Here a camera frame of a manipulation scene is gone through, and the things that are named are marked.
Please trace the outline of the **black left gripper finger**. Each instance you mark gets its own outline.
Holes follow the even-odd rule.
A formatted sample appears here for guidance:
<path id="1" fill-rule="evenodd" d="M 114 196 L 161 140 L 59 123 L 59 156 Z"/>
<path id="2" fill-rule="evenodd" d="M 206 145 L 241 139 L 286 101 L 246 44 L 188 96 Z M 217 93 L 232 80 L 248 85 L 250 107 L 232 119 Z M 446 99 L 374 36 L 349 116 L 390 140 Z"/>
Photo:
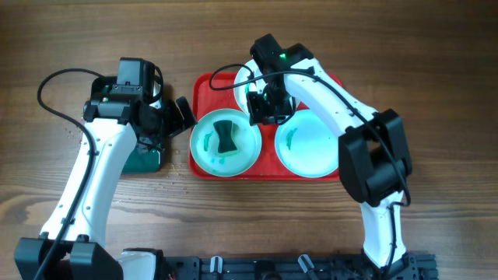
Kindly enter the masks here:
<path id="1" fill-rule="evenodd" d="M 168 100 L 165 109 L 165 136 L 176 136 L 189 128 L 183 126 L 183 118 L 176 100 Z"/>
<path id="2" fill-rule="evenodd" d="M 197 118 L 194 112 L 192 111 L 186 97 L 182 96 L 176 99 L 176 104 L 183 118 L 183 126 L 184 127 L 195 126 L 198 123 Z"/>

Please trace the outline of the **green scouring sponge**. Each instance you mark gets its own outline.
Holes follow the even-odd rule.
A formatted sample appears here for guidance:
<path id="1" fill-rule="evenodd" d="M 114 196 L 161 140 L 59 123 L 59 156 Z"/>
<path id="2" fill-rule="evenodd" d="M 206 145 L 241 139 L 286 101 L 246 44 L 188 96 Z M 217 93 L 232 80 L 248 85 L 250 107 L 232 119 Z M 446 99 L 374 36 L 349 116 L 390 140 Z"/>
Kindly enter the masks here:
<path id="1" fill-rule="evenodd" d="M 233 122 L 229 120 L 221 120 L 213 123 L 213 127 L 219 137 L 218 153 L 233 152 L 237 150 L 237 146 L 233 140 Z"/>

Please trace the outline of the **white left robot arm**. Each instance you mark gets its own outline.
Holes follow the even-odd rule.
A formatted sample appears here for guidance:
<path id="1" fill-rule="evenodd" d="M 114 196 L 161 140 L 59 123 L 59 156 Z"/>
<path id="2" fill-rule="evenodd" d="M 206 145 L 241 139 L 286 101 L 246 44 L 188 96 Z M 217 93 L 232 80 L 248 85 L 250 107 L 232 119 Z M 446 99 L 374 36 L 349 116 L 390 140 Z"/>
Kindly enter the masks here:
<path id="1" fill-rule="evenodd" d="M 158 141 L 195 125 L 185 97 L 168 100 L 155 82 L 102 85 L 85 105 L 82 143 L 57 208 L 37 238 L 19 240 L 14 259 L 24 279 L 168 279 L 161 250 L 131 248 L 113 257 L 104 248 L 117 183 L 140 134 Z"/>

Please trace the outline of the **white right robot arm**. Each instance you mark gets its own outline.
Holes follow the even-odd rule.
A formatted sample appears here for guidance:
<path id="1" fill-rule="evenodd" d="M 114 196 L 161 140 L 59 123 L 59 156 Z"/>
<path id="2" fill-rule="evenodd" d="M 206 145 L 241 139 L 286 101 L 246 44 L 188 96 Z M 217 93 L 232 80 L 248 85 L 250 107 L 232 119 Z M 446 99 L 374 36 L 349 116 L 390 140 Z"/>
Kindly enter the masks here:
<path id="1" fill-rule="evenodd" d="M 349 94 L 302 44 L 281 47 L 267 34 L 250 49 L 252 82 L 262 86 L 247 97 L 251 124 L 282 124 L 296 116 L 298 99 L 336 135 L 339 178 L 361 207 L 363 252 L 382 272 L 406 252 L 400 210 L 411 203 L 406 178 L 412 161 L 402 119 L 392 109 L 378 112 Z"/>

